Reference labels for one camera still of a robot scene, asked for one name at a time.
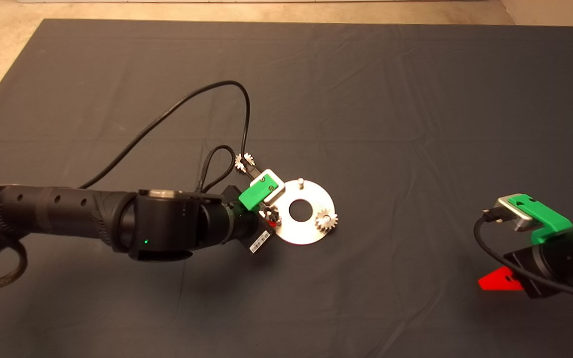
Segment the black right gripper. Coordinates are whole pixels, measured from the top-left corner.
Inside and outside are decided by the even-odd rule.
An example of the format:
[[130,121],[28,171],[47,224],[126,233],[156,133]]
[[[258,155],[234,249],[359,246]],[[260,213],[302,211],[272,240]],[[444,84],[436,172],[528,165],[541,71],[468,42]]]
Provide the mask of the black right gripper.
[[[503,255],[521,269],[573,287],[573,230]],[[508,267],[500,267],[478,279],[485,291],[523,291],[520,281]]]

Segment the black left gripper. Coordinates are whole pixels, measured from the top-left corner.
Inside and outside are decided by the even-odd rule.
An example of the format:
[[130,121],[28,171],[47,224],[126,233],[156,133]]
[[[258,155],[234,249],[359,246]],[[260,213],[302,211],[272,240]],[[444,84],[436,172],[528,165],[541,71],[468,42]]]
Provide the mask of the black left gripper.
[[241,243],[250,254],[257,254],[276,235],[277,222],[266,221],[259,213],[234,205],[232,240]]

